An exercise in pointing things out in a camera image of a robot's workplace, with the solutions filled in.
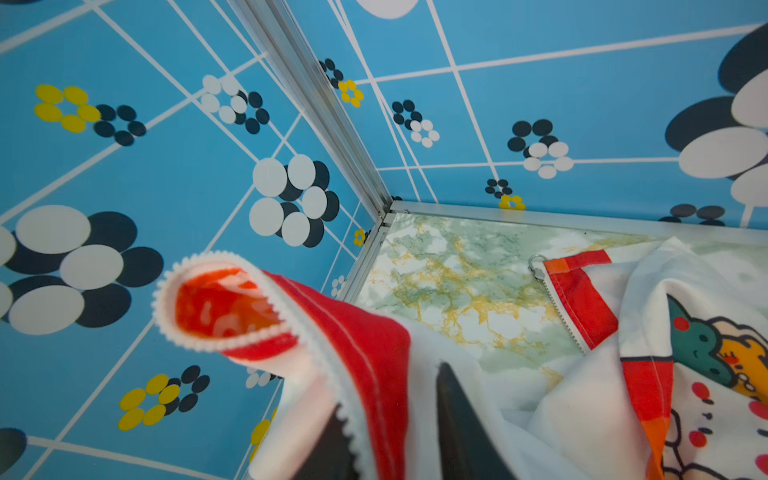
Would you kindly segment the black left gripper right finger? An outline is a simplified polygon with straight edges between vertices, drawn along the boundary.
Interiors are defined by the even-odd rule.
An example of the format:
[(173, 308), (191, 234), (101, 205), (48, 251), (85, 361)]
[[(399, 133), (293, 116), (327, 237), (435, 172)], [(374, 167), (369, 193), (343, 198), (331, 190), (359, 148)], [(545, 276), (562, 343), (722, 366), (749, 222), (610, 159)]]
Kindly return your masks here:
[(516, 479), (447, 363), (439, 367), (436, 393), (442, 478)]

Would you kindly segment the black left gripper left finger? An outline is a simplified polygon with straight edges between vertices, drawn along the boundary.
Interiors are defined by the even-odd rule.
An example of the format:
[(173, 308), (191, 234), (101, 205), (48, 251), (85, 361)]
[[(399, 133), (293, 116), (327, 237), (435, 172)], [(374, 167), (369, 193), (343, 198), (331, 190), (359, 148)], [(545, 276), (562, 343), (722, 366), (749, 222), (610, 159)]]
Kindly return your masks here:
[(308, 457), (293, 480), (357, 480), (350, 440), (343, 433), (346, 422), (337, 417), (336, 407)]

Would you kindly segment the white cartoon print cloth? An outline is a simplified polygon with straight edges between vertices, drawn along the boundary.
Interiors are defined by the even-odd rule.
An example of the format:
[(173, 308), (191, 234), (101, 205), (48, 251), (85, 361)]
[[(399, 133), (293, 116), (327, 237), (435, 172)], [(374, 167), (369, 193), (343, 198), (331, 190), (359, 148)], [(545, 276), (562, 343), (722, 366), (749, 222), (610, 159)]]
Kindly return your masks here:
[(767, 320), (676, 238), (547, 260), (538, 273), (584, 351), (530, 415), (428, 326), (324, 296), (229, 252), (166, 273), (174, 344), (281, 376), (250, 476), (292, 479), (336, 407), (359, 479), (443, 479), (447, 363), (516, 479), (763, 479)]

